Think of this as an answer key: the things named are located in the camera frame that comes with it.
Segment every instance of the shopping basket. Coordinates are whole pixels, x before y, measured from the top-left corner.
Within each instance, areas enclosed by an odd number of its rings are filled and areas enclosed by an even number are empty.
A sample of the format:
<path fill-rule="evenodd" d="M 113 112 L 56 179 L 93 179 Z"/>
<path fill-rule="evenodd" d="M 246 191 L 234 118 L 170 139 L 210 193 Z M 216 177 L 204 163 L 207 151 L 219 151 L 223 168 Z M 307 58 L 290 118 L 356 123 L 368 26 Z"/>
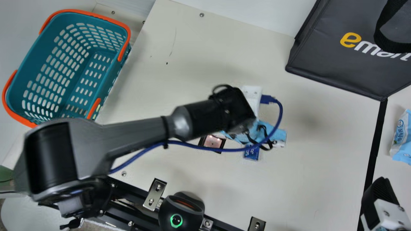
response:
<path fill-rule="evenodd" d="M 127 25 L 66 9 L 50 15 L 3 89 L 8 114 L 34 127 L 56 118 L 95 119 L 130 52 Z"/>

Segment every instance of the plastic bag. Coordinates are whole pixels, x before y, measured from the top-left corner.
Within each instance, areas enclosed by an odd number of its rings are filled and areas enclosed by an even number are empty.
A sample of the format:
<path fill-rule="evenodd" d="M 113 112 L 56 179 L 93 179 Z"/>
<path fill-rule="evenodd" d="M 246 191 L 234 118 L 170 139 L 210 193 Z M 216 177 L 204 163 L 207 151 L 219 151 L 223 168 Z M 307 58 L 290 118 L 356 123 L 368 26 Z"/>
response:
<path fill-rule="evenodd" d="M 411 111 L 406 110 L 399 118 L 391 145 L 390 155 L 393 160 L 411 165 Z"/>

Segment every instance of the bag handle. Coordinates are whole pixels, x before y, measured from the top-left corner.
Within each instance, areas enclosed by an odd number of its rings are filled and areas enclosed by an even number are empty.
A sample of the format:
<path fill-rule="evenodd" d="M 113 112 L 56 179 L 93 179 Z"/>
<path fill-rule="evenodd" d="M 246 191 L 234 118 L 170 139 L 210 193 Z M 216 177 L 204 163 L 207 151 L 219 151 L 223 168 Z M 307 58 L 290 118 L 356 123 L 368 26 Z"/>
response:
<path fill-rule="evenodd" d="M 388 39 L 381 27 L 386 24 L 408 0 L 388 0 L 377 21 L 374 32 L 375 43 L 383 50 L 390 53 L 411 53 L 411 43 L 395 42 Z"/>

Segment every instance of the white wall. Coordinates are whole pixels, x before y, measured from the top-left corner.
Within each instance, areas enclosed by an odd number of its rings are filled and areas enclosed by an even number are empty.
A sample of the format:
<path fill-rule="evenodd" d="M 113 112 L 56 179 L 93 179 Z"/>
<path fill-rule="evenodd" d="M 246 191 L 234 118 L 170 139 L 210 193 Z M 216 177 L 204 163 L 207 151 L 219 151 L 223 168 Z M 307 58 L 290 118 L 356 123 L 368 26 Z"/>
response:
<path fill-rule="evenodd" d="M 315 0 L 173 0 L 294 37 Z"/>
<path fill-rule="evenodd" d="M 155 0 L 96 0 L 97 3 L 147 18 Z"/>

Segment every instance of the white table surface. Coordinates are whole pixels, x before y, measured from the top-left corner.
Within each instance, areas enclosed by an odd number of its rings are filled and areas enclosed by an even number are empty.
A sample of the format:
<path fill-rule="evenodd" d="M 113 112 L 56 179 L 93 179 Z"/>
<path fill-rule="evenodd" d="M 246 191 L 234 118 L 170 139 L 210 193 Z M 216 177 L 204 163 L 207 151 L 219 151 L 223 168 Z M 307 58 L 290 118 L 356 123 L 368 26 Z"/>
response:
<path fill-rule="evenodd" d="M 374 171 L 374 180 L 379 177 L 388 178 L 397 199 L 408 216 L 411 216 L 411 166 L 392 160 L 391 143 L 394 138 L 398 119 L 406 109 L 411 109 L 411 87 L 407 87 L 388 98 L 387 111 L 381 135 L 380 149 Z"/>
<path fill-rule="evenodd" d="M 284 106 L 286 147 L 258 162 L 242 153 L 157 148 L 125 168 L 125 177 L 112 176 L 145 190 L 164 180 L 164 196 L 193 192 L 207 215 L 244 230 L 251 216 L 265 220 L 267 231 L 355 230 L 379 102 L 286 73 L 292 37 L 200 12 L 156 1 L 97 121 L 168 115 L 221 83 L 260 85 Z M 261 106 L 261 119 L 274 124 L 277 116 L 276 106 Z M 16 142 L 8 159 L 20 150 Z"/>

